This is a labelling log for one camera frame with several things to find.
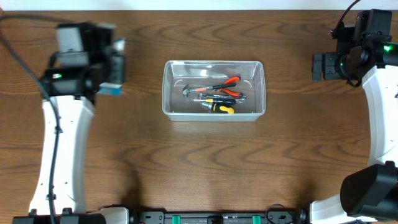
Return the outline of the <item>red handled pliers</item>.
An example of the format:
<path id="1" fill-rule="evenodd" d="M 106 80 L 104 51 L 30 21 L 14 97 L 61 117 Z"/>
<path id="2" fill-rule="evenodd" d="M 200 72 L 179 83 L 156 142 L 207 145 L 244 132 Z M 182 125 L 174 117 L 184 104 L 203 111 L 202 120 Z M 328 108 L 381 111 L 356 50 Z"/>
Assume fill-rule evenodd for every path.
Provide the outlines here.
<path id="1" fill-rule="evenodd" d="M 220 88 L 218 92 L 225 93 L 235 99 L 239 99 L 243 97 L 243 93 L 237 92 L 234 90 L 236 83 L 241 80 L 240 76 L 231 77 L 224 82 L 224 85 L 228 85 L 227 87 Z"/>

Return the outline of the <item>small black claw hammer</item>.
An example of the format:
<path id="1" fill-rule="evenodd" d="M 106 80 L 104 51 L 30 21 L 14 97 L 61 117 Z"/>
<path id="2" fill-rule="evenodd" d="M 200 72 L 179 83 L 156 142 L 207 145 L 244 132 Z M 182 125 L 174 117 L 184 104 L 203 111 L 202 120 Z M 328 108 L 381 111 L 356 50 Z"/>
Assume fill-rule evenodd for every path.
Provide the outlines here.
<path id="1" fill-rule="evenodd" d="M 221 88 L 227 87 L 234 87 L 236 83 L 229 83 L 229 84 L 220 84 L 220 85 L 213 85 L 213 86 L 206 86 L 206 87 L 199 87 L 199 88 L 190 88 L 189 85 L 186 85 L 182 90 L 182 95 L 187 97 L 191 92 L 203 92 L 207 90 L 219 90 Z"/>

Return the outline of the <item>thin black precision screwdriver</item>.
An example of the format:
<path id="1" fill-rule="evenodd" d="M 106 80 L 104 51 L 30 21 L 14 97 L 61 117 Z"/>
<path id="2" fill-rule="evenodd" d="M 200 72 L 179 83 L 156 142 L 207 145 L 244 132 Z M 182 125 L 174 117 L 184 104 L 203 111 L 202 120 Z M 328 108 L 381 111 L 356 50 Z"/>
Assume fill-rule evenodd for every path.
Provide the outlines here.
<path id="1" fill-rule="evenodd" d="M 221 105 L 235 105 L 236 104 L 236 100 L 226 99 L 226 98 L 193 99 L 192 101 L 201 102 L 201 103 L 218 103 Z"/>

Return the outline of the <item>silver combination wrench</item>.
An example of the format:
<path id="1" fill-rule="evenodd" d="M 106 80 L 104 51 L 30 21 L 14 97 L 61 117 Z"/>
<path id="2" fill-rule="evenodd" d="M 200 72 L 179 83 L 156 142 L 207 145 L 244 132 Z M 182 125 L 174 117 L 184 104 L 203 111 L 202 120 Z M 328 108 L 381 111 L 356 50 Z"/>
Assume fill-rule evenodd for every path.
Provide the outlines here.
<path id="1" fill-rule="evenodd" d="M 219 98 L 219 99 L 233 99 L 237 101 L 244 101 L 246 99 L 246 95 L 241 96 L 231 96 L 231 95 L 214 95 L 208 93 L 200 93 L 198 95 L 200 99 L 207 99 L 207 98 Z"/>

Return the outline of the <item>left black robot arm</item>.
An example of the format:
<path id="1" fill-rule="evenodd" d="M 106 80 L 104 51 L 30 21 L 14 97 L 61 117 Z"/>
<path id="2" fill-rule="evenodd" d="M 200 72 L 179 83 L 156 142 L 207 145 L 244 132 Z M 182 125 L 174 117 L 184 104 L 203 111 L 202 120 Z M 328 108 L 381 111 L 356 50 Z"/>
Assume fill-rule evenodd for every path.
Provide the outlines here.
<path id="1" fill-rule="evenodd" d="M 26 216 L 14 223 L 129 223 L 122 205 L 86 209 L 86 142 L 98 93 L 120 95 L 124 83 L 124 39 L 111 24 L 57 26 L 58 50 L 39 79 L 45 134 L 39 180 Z"/>

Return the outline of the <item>stubby yellow black screwdriver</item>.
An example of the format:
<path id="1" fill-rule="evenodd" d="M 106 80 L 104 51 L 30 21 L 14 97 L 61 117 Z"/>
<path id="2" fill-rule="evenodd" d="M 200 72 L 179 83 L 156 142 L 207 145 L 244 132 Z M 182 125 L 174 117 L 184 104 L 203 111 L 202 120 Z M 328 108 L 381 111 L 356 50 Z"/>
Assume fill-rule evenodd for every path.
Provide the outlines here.
<path id="1" fill-rule="evenodd" d="M 209 111 L 217 113 L 234 114 L 234 108 L 231 106 L 220 105 L 217 103 L 201 103 L 201 106 Z"/>

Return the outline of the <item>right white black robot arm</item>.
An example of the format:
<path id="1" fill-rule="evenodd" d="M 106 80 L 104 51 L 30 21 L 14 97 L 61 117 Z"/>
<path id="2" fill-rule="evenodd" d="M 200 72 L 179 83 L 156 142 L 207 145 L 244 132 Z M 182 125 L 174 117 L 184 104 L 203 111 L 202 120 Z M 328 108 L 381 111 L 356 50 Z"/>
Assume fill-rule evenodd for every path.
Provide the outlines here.
<path id="1" fill-rule="evenodd" d="M 367 98 L 371 149 L 368 166 L 347 176 L 340 192 L 310 204 L 309 223 L 372 223 L 397 220 L 397 44 L 392 12 L 358 13 L 354 26 L 340 19 L 331 37 L 335 52 L 313 55 L 313 81 L 344 80 Z"/>

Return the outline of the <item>blue white card box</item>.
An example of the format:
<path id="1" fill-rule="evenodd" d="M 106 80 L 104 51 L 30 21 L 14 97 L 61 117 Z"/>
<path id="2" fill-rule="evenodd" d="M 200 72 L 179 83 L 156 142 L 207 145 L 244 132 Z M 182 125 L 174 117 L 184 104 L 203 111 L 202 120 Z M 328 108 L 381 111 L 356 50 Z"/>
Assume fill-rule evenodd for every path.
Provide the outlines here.
<path id="1" fill-rule="evenodd" d="M 121 96 L 123 93 L 122 87 L 122 84 L 102 83 L 99 86 L 99 91 L 97 92 L 97 94 Z"/>

